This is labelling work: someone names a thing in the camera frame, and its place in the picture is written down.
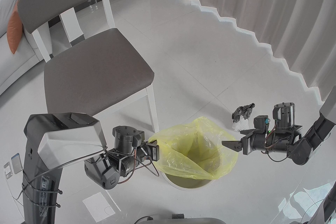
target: white chair frame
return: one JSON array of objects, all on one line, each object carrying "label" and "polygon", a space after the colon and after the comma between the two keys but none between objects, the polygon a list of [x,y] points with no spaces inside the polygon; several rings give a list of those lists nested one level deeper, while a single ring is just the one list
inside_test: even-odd
[{"label": "white chair frame", "polygon": [[[113,14],[112,14],[112,9],[110,5],[110,0],[102,0],[103,1],[103,6],[104,6],[104,11],[107,19],[107,23],[109,28],[115,28],[114,24],[114,19],[113,19]],[[43,40],[41,38],[41,35],[36,29],[33,31],[33,37],[36,41],[36,44],[44,58],[44,60],[47,62],[50,60],[50,56],[48,54],[47,48],[45,47]],[[116,103],[112,106],[110,106],[108,109],[114,113],[118,111],[119,109],[125,107],[128,104],[131,104],[135,102],[136,100],[139,100],[142,97],[145,97],[147,99],[147,105],[148,105],[148,110],[149,110],[149,116],[150,116],[150,121],[152,124],[153,131],[156,133],[159,131],[159,121],[158,121],[158,116],[156,113],[156,105],[155,105],[155,98],[154,98],[154,91],[153,91],[153,84],[149,85],[145,89],[142,89],[133,95],[129,96],[128,98],[120,101],[119,103]]]}]

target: orange pillow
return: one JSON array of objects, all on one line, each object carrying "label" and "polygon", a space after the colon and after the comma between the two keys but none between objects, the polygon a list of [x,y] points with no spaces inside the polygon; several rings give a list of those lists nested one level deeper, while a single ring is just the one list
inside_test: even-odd
[{"label": "orange pillow", "polygon": [[22,33],[23,25],[18,13],[18,2],[16,2],[7,26],[7,41],[9,48],[13,54],[18,49],[19,43],[22,38]]}]

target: chair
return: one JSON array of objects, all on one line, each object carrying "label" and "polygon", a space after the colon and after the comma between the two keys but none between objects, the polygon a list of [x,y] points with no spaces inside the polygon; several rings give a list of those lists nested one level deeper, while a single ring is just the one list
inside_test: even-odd
[{"label": "chair", "polygon": [[44,89],[48,113],[114,112],[147,97],[153,131],[159,130],[153,92],[154,72],[114,28],[109,0],[102,0],[109,29],[50,58],[38,27],[86,0],[19,0],[23,25],[46,61]]}]

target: white cable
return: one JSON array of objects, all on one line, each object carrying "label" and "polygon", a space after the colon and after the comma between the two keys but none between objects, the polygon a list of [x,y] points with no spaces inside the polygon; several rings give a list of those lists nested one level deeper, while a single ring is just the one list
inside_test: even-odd
[{"label": "white cable", "polygon": [[5,179],[5,182],[6,182],[7,189],[8,189],[8,191],[9,191],[11,197],[13,198],[13,201],[14,201],[14,203],[15,203],[15,205],[16,205],[16,208],[18,209],[18,211],[19,211],[19,213],[20,213],[20,215],[21,215],[21,217],[22,217],[22,219],[23,219],[23,221],[24,221],[25,218],[24,218],[23,215],[21,214],[21,211],[20,211],[20,209],[19,209],[18,204],[16,203],[16,201],[17,201],[20,205],[22,205],[22,204],[21,204],[18,200],[16,200],[16,199],[14,198],[14,196],[12,195],[11,189],[10,189],[10,187],[9,187],[9,185],[8,185],[8,181],[7,181],[7,177],[6,177],[5,170],[3,170],[3,176],[4,176],[4,179]]}]

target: gray pillow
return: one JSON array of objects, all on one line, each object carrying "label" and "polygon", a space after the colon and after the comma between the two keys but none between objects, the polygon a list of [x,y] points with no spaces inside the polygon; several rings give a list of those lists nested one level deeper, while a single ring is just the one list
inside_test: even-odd
[{"label": "gray pillow", "polygon": [[7,32],[9,18],[12,15],[16,0],[0,0],[0,37]]}]

